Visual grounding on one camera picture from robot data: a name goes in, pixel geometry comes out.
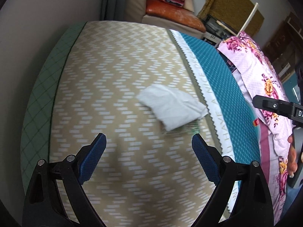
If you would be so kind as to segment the person's right hand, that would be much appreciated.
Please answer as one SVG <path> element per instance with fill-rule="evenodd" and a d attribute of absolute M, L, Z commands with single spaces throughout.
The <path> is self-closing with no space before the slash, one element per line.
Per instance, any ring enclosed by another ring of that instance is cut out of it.
<path fill-rule="evenodd" d="M 297 163 L 296 163 L 296 150 L 293 146 L 293 136 L 288 137 L 288 142 L 290 143 L 289 153 L 288 153 L 288 163 L 287 163 L 287 170 L 288 175 L 290 177 L 294 176 L 294 173 L 297 170 Z"/>

